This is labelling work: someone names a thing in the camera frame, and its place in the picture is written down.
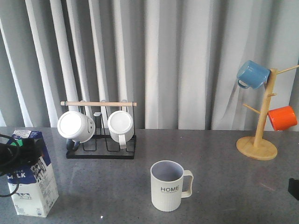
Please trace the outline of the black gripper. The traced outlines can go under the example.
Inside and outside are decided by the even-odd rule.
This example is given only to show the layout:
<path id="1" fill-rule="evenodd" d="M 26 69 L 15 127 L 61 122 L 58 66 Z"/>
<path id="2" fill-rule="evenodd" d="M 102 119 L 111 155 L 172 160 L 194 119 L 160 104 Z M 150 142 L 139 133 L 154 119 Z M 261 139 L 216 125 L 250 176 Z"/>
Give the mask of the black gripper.
<path id="1" fill-rule="evenodd" d="M 33 166 L 42 156 L 43 139 L 13 140 L 12 144 L 0 144 L 0 173 L 11 173 L 23 166 Z"/>

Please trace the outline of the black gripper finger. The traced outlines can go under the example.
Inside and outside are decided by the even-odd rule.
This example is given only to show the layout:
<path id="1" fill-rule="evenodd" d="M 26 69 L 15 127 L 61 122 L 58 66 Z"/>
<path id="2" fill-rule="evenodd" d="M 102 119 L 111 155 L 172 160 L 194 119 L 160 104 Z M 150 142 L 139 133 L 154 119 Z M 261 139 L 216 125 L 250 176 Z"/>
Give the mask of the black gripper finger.
<path id="1" fill-rule="evenodd" d="M 288 192 L 296 199 L 299 200 L 299 180 L 290 178 L 288 183 Z"/>

